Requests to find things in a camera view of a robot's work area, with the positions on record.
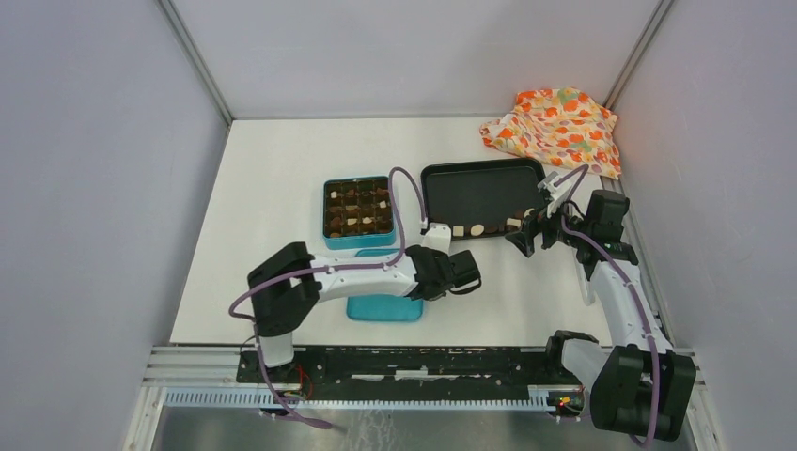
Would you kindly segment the teal tin lid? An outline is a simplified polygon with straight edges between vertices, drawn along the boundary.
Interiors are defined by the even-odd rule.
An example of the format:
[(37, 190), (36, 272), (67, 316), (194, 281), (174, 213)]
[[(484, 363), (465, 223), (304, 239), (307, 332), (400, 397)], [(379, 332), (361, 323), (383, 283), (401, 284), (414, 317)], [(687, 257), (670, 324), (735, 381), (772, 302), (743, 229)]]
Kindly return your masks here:
[(424, 312), (423, 300), (405, 296), (406, 288), (385, 275), (366, 275), (363, 288), (357, 288), (347, 298), (346, 315), (349, 319), (370, 322), (415, 322)]

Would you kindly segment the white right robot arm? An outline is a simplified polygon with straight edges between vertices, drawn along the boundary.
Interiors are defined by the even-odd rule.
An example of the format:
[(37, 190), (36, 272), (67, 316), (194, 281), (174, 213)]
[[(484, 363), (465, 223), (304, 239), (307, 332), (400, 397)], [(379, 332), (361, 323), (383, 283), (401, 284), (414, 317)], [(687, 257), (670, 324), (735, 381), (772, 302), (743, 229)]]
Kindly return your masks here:
[(585, 273), (587, 300), (600, 304), (613, 344), (605, 351), (590, 334), (559, 330), (546, 345), (545, 376), (555, 383), (573, 377), (581, 383), (595, 428), (628, 435), (644, 447), (655, 440), (675, 441), (696, 367), (657, 325), (641, 287), (638, 257), (623, 240), (629, 199), (596, 190), (580, 212), (565, 194), (551, 188), (541, 192), (542, 208), (531, 210), (506, 238), (525, 257), (534, 254), (536, 238), (544, 249), (557, 243), (574, 249)]

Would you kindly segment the teal chocolate tin box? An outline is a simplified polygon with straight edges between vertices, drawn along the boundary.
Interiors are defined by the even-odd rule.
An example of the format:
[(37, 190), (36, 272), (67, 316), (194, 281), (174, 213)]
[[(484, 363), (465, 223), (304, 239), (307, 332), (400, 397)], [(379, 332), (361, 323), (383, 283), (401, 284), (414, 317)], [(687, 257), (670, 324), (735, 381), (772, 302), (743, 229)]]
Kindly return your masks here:
[(397, 241), (388, 176), (323, 184), (322, 238), (330, 250), (385, 247)]

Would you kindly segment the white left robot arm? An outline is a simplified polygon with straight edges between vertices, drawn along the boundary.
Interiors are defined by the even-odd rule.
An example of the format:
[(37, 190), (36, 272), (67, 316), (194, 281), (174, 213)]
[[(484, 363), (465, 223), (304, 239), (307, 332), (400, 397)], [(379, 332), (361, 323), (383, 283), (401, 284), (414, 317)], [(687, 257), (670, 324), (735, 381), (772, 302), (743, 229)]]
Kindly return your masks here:
[(481, 286), (473, 254), (450, 255), (420, 244), (374, 257), (323, 257), (291, 242), (246, 276), (242, 296), (252, 304), (259, 370), (272, 382), (294, 373), (293, 332), (319, 303), (367, 295), (436, 301)]

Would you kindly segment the steel tongs with white handle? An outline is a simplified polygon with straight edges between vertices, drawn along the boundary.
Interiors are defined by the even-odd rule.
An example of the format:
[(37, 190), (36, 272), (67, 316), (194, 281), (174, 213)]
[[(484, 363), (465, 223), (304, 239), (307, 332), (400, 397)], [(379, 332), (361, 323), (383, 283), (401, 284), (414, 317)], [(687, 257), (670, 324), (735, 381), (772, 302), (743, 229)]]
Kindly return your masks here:
[(590, 307), (592, 304), (594, 304), (594, 299), (592, 297), (590, 282), (586, 277), (586, 270), (584, 266), (579, 262), (575, 263), (575, 268), (579, 281), (579, 287), (582, 294), (583, 303), (585, 306)]

